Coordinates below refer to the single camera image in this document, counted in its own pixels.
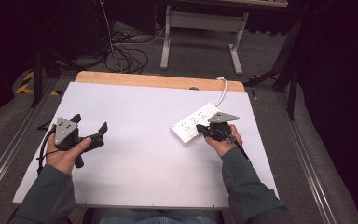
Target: desk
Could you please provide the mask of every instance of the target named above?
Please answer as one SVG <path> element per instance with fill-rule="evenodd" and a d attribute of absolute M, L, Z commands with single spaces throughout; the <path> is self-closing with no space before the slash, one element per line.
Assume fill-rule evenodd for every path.
<path fill-rule="evenodd" d="M 260 179 L 276 190 L 249 97 L 240 82 L 228 82 L 221 111 L 235 114 Z M 198 87 L 200 91 L 184 90 Z M 83 154 L 73 171 L 76 204 L 143 208 L 228 208 L 220 158 L 199 137 L 182 146 L 170 127 L 220 98 L 224 82 L 81 72 L 69 85 L 53 120 L 80 113 L 79 134 L 95 133 L 107 121 L 105 145 Z M 21 203 L 36 179 L 31 162 L 13 200 Z"/>
<path fill-rule="evenodd" d="M 235 3 L 244 5 L 256 5 L 262 7 L 286 7 L 285 0 L 223 0 L 223 3 Z M 232 62 L 234 64 L 235 73 L 242 75 L 242 68 L 240 59 L 238 57 L 237 49 L 240 44 L 243 29 L 245 28 L 246 21 L 249 13 L 244 12 L 242 17 L 228 17 L 205 15 L 196 13 L 176 12 L 171 11 L 170 5 L 167 5 L 166 18 L 165 18 L 165 38 L 164 46 L 161 55 L 160 68 L 166 70 L 168 68 L 168 59 L 170 55 L 170 29 L 171 27 L 193 28 L 193 29 L 208 29 L 217 31 L 237 32 L 234 43 L 228 45 Z"/>

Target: electrical outlet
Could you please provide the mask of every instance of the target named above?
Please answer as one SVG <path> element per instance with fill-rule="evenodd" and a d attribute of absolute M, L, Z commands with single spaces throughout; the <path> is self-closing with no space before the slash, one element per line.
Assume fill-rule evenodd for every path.
<path fill-rule="evenodd" d="M 217 109 L 213 104 L 208 103 L 181 121 L 175 123 L 171 127 L 171 132 L 185 146 L 188 142 L 200 135 L 197 131 L 196 125 L 201 124 L 209 126 L 208 119 L 217 112 L 219 112 L 219 109 Z"/>

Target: long-sleeve shirt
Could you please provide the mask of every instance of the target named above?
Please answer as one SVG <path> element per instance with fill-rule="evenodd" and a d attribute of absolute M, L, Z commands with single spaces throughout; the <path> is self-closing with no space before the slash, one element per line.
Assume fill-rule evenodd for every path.
<path fill-rule="evenodd" d="M 294 223 L 287 206 L 276 198 L 272 189 L 260 182 L 255 169 L 240 149 L 231 149 L 222 161 L 228 203 L 237 224 Z M 10 224 L 63 224 L 74 207 L 72 177 L 46 165 Z"/>

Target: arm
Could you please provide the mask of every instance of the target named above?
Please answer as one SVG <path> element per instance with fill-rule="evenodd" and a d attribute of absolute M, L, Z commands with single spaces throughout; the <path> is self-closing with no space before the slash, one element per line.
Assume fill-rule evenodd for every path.
<path fill-rule="evenodd" d="M 236 127 L 230 127 L 232 134 L 242 145 Z M 234 143 L 217 142 L 210 137 L 206 137 L 205 141 L 216 150 L 223 161 L 223 180 L 236 223 L 294 223 L 287 206 L 276 198 L 272 189 L 261 183 L 255 169 Z"/>
<path fill-rule="evenodd" d="M 72 182 L 75 158 L 89 145 L 90 139 L 86 138 L 68 151 L 57 151 L 54 134 L 50 136 L 47 165 L 31 186 L 10 224 L 66 223 L 75 206 Z"/>

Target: person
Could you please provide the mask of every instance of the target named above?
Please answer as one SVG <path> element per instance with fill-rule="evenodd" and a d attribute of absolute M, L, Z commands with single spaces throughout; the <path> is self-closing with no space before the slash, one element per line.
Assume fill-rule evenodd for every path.
<path fill-rule="evenodd" d="M 230 125 L 232 135 L 242 146 L 237 128 Z M 223 161 L 222 176 L 228 191 L 228 203 L 238 224 L 292 224 L 288 207 L 280 202 L 272 189 L 261 183 L 255 169 L 241 150 L 226 141 L 211 137 L 205 141 Z M 31 186 L 10 224 L 66 223 L 75 207 L 72 169 L 75 158 L 90 145 L 86 138 L 68 151 L 57 151 L 54 134 L 48 139 L 47 164 Z M 93 223 L 219 223 L 213 211 L 197 210 L 130 210 L 95 209 Z"/>

